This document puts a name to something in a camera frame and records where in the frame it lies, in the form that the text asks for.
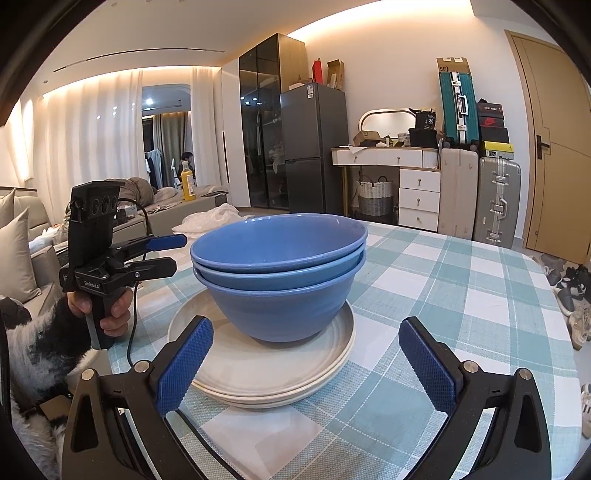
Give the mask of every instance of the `metal bolt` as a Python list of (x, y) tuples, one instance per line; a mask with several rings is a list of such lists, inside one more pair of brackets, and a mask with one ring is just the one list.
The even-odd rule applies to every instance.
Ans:
[(464, 362), (463, 366), (466, 372), (470, 372), (471, 374), (475, 374), (476, 372), (478, 372), (478, 364), (476, 362), (473, 362), (472, 360)]
[(147, 360), (140, 360), (134, 365), (134, 370), (139, 374), (144, 373), (148, 368), (150, 368), (150, 362)]
[(95, 371), (91, 368), (87, 368), (82, 372), (82, 380), (90, 380), (92, 377), (95, 376)]
[(532, 374), (526, 368), (519, 369), (519, 376), (523, 378), (523, 380), (531, 380)]

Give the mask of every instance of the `door frame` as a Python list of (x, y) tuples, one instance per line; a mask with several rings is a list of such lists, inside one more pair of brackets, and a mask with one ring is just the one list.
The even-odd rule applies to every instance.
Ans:
[[(530, 230), (531, 230), (531, 222), (533, 216), (533, 208), (534, 208), (534, 193), (535, 193), (535, 180), (536, 175), (543, 174), (544, 172), (544, 164), (540, 165), (538, 168), (537, 164), (537, 151), (536, 151), (536, 144), (535, 144), (535, 129), (534, 129), (534, 115), (532, 111), (531, 105), (531, 98), (530, 98), (530, 90), (527, 86), (527, 80), (525, 77), (525, 70), (521, 63), (521, 58), (519, 56), (519, 52), (517, 51), (517, 46), (515, 45), (515, 38), (520, 38), (522, 40), (530, 40), (545, 45), (547, 47), (553, 48), (562, 52), (566, 55), (564, 50), (560, 48), (558, 45), (550, 43), (546, 40), (541, 40), (539, 38), (531, 37), (530, 35), (525, 35), (523, 33), (514, 32), (511, 30), (505, 30), (505, 34), (507, 35), (507, 40), (509, 41), (509, 45), (511, 46), (511, 51), (513, 52), (513, 56), (515, 57), (515, 64), (517, 65), (517, 70), (519, 71), (519, 79), (521, 80), (521, 89), (523, 90), (523, 97), (525, 101), (525, 113), (527, 115), (527, 130), (529, 136), (529, 144), (530, 144), (530, 177), (529, 177), (529, 184), (528, 184), (528, 193), (527, 193), (527, 210), (525, 212), (525, 225), (524, 225), (524, 233), (523, 233), (523, 247), (529, 248), (533, 250), (533, 248), (528, 247), (528, 242), (530, 240)], [(583, 75), (581, 74), (582, 79), (587, 83)], [(587, 98), (591, 105), (591, 93), (587, 89)], [(587, 253), (587, 262), (591, 259), (591, 249)]]

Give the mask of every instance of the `tablecloth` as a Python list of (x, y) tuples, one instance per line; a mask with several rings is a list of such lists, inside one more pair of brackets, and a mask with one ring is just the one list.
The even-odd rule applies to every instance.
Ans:
[[(274, 480), (402, 479), (444, 423), (398, 344), (400, 322), (417, 316), (436, 340), (485, 371), (530, 369), (550, 433), (553, 478), (577, 460), (579, 380), (563, 316), (541, 268), (518, 252), (436, 233), (369, 224), (367, 262), (349, 295), (357, 324), (354, 350), (339, 375), (291, 406), (245, 411), (194, 387), (181, 409), (246, 478)], [(203, 286), (188, 247), (160, 255), (177, 261), (170, 279), (138, 292), (132, 359), (153, 359), (180, 306)], [(127, 371), (127, 337), (109, 351), (114, 372)], [(454, 479), (465, 476), (484, 440), (482, 415)], [(180, 418), (169, 420), (212, 480), (230, 476)]]

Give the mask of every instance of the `refrigerator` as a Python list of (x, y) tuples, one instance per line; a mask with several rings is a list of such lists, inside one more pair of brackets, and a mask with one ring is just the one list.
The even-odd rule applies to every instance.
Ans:
[(281, 117), (290, 212), (342, 215), (342, 173), (331, 149), (349, 144), (345, 94), (309, 83), (281, 94)]

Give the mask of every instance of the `stack of plates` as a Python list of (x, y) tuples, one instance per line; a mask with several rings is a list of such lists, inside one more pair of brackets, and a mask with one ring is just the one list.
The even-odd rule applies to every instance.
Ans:
[(175, 315), (168, 341), (176, 340), (195, 317), (213, 323), (211, 347), (193, 385), (212, 398), (240, 408), (273, 408), (312, 395), (339, 373), (355, 341), (349, 303), (311, 338), (289, 343), (256, 340), (224, 316), (208, 290), (194, 296)]

